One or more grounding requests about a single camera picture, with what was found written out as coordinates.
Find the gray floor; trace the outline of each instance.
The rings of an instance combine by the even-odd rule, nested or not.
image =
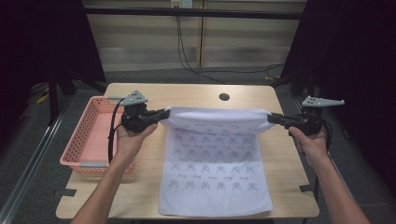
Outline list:
[[[247,68],[226,68],[227,70],[247,71]],[[260,67],[249,68],[249,71],[262,70]],[[273,70],[269,76],[278,75],[279,71]],[[212,72],[202,75],[210,76],[226,84],[242,85],[266,85],[268,79],[265,72],[260,73],[231,73]],[[219,84],[219,82],[198,76],[184,69],[151,70],[135,72],[113,72],[106,74],[107,83],[111,82],[155,82],[155,83],[206,83]],[[15,214],[11,214],[12,223],[68,223],[69,220],[60,220],[55,216],[56,207],[60,201],[53,193],[57,189],[64,189],[71,170],[63,167],[59,159],[64,148],[74,131],[85,105],[94,95],[101,95],[82,83],[76,83],[78,91],[75,96],[69,98],[60,93],[60,102],[69,106],[64,111],[64,118],[51,139],[43,160],[37,165],[33,179],[28,183],[28,189],[22,195],[21,201],[12,202],[18,208]],[[289,94],[289,86],[276,88],[276,94],[285,114],[298,113],[293,97]],[[50,105],[47,100],[37,105],[35,100],[40,93],[33,94],[29,106],[22,116],[21,121],[12,130],[5,150],[0,153],[0,206],[10,203],[9,195],[15,189],[18,180],[24,173],[29,160],[35,154],[41,137],[45,134],[48,126]],[[373,223],[396,223],[396,201],[389,194],[387,187],[378,175],[362,158],[359,148],[353,141],[343,136],[343,126],[330,110],[324,110],[323,118],[332,124],[334,134],[330,152],[333,160],[346,181],[351,194],[361,205],[364,212]],[[314,173],[307,165],[305,157],[301,157],[307,176],[311,183]],[[319,194],[320,215],[311,218],[307,223],[330,223],[328,212],[321,193]],[[130,220],[109,220],[109,223],[130,223]],[[302,223],[296,219],[277,219],[275,223]]]

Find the hand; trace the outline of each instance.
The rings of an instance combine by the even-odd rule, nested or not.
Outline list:
[[[323,160],[329,159],[326,148],[326,133],[322,127],[319,133],[305,136],[305,134],[295,127],[290,127],[289,131],[297,140],[297,149],[306,155],[308,164],[317,168]]]
[[[142,147],[145,138],[151,135],[157,126],[151,124],[142,133],[133,133],[121,125],[117,129],[117,152],[113,161],[121,161],[123,165],[129,165]]]

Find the pink basket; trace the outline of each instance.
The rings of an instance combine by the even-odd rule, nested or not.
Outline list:
[[[93,96],[64,150],[60,162],[80,173],[102,173],[108,167],[108,134],[115,104],[105,96]],[[117,110],[115,125],[119,123],[122,107]],[[117,150],[117,133],[114,136]],[[125,173],[132,172],[132,164]]]

